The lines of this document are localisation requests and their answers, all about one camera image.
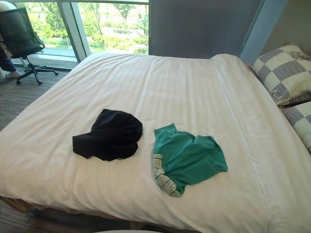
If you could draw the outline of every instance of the window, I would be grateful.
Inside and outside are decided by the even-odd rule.
[[[78,6],[91,52],[148,54],[148,5],[80,2]]]
[[[46,46],[44,54],[75,56],[56,2],[16,2],[16,5],[27,9],[34,31]]]

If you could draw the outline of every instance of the white bedsheet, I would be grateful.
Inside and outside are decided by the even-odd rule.
[[[72,152],[102,109],[143,124],[135,155],[112,162]],[[212,135],[228,172],[172,198],[151,169],[153,130]],[[204,233],[311,229],[311,157],[239,58],[211,60],[97,53],[0,132],[0,196],[102,211]]]

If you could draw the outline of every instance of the pillow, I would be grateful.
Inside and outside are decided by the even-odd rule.
[[[311,58],[299,47],[268,52],[251,67],[278,106],[311,100]]]
[[[285,46],[285,45],[295,45],[295,46],[298,46],[296,44],[292,44],[292,43],[288,43],[288,42],[285,42],[282,46]],[[311,53],[310,52],[305,51],[305,50],[301,50],[301,51],[311,58]]]
[[[311,154],[311,101],[282,110]]]

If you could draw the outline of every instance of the jeans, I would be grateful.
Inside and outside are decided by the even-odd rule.
[[[15,66],[10,59],[7,58],[4,51],[0,48],[0,67],[1,69],[9,72],[16,71]]]

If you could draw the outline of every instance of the green shirt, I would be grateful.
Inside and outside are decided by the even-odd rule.
[[[180,197],[188,184],[228,171],[222,149],[212,136],[177,131],[174,124],[155,130],[153,169],[160,187]]]

